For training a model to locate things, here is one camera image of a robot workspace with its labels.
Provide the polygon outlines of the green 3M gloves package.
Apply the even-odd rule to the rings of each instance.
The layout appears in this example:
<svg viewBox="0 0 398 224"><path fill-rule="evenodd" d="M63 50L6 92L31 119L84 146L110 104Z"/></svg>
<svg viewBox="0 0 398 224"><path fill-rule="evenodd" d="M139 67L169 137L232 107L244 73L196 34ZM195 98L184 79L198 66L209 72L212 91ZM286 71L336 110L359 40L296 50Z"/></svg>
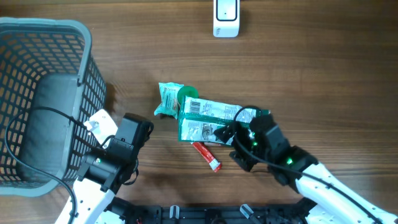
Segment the green 3M gloves package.
<svg viewBox="0 0 398 224"><path fill-rule="evenodd" d="M178 140L181 142L210 142L230 146L233 139L221 140L214 131L223 128L237 117L243 126L248 126L253 118L269 114L270 110L246 108L241 106L186 96L178 115Z"/></svg>

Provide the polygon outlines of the long red snack stick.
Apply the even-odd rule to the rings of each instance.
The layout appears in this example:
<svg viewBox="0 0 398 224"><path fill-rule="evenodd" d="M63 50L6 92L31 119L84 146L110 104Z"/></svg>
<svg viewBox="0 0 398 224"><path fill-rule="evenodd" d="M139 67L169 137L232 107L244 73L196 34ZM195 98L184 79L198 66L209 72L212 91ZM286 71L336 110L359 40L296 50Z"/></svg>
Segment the long red snack stick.
<svg viewBox="0 0 398 224"><path fill-rule="evenodd" d="M192 142L191 145L206 160L213 172L218 172L221 169L221 163L202 142Z"/></svg>

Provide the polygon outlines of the green lid white jar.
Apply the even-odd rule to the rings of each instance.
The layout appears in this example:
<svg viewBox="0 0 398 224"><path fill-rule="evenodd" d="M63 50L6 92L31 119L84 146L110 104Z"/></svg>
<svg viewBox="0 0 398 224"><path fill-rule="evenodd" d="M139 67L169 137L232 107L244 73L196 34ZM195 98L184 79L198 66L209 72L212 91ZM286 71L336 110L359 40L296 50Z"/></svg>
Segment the green lid white jar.
<svg viewBox="0 0 398 224"><path fill-rule="evenodd" d="M181 89L179 89L179 91L177 93L177 100L180 105L183 103L183 100L186 96L192 97L192 98L198 98L197 89L194 88L193 86L181 87Z"/></svg>

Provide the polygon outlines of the teal white tissue packet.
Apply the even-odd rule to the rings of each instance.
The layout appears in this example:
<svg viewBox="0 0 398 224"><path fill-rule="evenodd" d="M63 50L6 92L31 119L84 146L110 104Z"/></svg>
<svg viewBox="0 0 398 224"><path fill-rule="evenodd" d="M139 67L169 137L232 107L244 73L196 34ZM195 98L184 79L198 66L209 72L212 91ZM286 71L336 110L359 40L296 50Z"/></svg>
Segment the teal white tissue packet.
<svg viewBox="0 0 398 224"><path fill-rule="evenodd" d="M154 111L155 116L164 114L174 117L175 119L178 118L178 92L182 87L184 87L184 85L178 83L159 83L161 103Z"/></svg>

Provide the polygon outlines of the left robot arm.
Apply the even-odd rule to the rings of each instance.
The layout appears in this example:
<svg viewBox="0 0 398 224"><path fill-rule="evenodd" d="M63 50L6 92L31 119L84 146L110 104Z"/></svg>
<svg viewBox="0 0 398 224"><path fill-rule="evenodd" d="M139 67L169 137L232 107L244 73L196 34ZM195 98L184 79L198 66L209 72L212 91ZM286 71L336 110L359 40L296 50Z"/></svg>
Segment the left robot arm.
<svg viewBox="0 0 398 224"><path fill-rule="evenodd" d="M121 186L135 182L131 176L139 173L137 156L154 125L132 113L117 125L105 110L97 111L84 125L99 144L83 155L74 196L55 223L129 223L133 206L116 194Z"/></svg>

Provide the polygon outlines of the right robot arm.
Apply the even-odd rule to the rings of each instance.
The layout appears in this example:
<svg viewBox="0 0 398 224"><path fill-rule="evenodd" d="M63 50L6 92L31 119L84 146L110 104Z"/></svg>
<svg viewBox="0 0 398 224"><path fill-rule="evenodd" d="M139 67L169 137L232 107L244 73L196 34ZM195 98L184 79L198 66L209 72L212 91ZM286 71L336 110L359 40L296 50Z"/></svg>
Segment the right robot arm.
<svg viewBox="0 0 398 224"><path fill-rule="evenodd" d="M340 182L315 156L293 146L271 114L247 125L232 120L214 131L223 142L232 141L232 158L245 171L261 162L279 184L288 185L314 206L304 212L306 223L397 223L389 213Z"/></svg>

